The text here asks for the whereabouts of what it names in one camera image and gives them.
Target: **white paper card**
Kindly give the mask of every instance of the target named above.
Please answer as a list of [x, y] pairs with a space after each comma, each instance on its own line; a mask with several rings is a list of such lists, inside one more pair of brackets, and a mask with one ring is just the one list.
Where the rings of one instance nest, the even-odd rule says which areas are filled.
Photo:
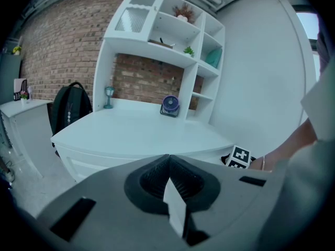
[[184, 231], [186, 203], [180, 196], [171, 179], [166, 184], [163, 202], [167, 203], [170, 214], [170, 225], [181, 238]]

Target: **blue desk fan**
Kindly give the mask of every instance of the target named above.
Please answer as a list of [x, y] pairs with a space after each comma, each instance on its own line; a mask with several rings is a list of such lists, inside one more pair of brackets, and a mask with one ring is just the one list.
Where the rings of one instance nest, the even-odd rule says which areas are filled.
[[176, 96], [166, 96], [161, 106], [161, 114], [171, 117], [177, 117], [179, 114], [179, 100]]

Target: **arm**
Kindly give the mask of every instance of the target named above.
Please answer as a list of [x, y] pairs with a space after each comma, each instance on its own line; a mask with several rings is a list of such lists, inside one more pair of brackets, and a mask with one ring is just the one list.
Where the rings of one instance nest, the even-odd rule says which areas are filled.
[[[316, 139], [314, 129], [309, 119], [307, 119], [282, 145], [266, 154], [264, 170], [271, 171], [279, 160], [290, 158], [296, 151], [312, 144]], [[249, 169], [261, 170], [262, 161], [263, 157], [256, 159], [252, 162]]]

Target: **white countertop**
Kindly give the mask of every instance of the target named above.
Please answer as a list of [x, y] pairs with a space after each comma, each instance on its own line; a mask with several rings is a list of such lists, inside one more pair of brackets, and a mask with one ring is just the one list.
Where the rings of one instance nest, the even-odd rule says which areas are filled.
[[22, 106], [21, 101], [11, 101], [5, 104], [0, 105], [0, 111], [6, 115], [8, 118], [18, 115], [24, 111], [34, 109], [44, 104], [51, 103], [51, 100], [44, 100], [44, 99], [33, 99], [27, 101], [27, 103]]
[[51, 141], [71, 150], [121, 158], [188, 155], [233, 145], [208, 124], [185, 122], [159, 112], [117, 108], [92, 112]]

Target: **white shelf unit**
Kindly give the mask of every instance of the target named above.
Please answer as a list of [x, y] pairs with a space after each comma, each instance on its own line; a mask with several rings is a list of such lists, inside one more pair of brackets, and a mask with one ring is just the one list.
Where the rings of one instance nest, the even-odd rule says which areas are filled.
[[[173, 7], [181, 7], [184, 3], [190, 5], [194, 11], [195, 22], [188, 23], [174, 16]], [[141, 30], [137, 28], [137, 16], [131, 16], [135, 25], [131, 26], [131, 19], [123, 16], [129, 9], [147, 10], [147, 17], [140, 14]], [[119, 22], [124, 17], [122, 29]], [[168, 48], [149, 42], [154, 40], [173, 45]], [[184, 68], [183, 79], [179, 92], [180, 120], [192, 120], [208, 123], [213, 110], [217, 90], [220, 83], [224, 60], [225, 28], [214, 17], [202, 9], [184, 0], [124, 0], [112, 18], [104, 35], [103, 46], [97, 61], [94, 81], [93, 110], [103, 108], [106, 96], [104, 87], [109, 85], [109, 66], [113, 63], [114, 53], [124, 53], [143, 56], [159, 60]], [[193, 57], [186, 56], [184, 49], [191, 47], [195, 52]], [[222, 48], [217, 68], [205, 62], [207, 55], [215, 49]], [[200, 93], [193, 92], [196, 76], [204, 78]], [[192, 97], [198, 98], [196, 111], [190, 111]]]

